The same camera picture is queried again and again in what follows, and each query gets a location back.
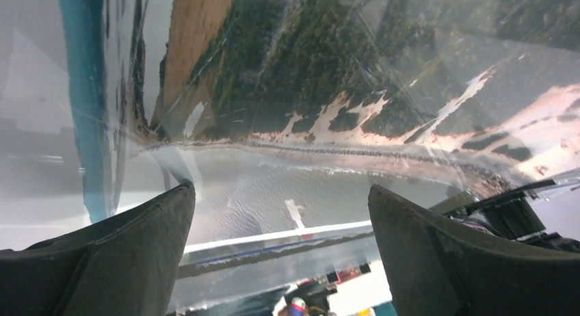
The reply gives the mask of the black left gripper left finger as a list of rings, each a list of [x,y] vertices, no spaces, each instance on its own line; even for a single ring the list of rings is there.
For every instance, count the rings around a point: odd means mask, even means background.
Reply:
[[[1,251],[2,315],[165,315],[194,216],[182,183],[23,250]]]

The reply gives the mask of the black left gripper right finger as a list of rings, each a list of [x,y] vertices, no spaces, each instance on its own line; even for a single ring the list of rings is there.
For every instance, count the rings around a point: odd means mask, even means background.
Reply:
[[[579,314],[579,252],[484,233],[380,185],[368,208],[398,315]]]

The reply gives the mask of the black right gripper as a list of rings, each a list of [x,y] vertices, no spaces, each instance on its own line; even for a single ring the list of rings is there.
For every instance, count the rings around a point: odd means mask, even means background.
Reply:
[[[519,243],[578,253],[579,241],[548,233],[531,203],[579,188],[579,179],[545,179],[476,200],[468,193],[444,201],[444,216],[466,226]]]

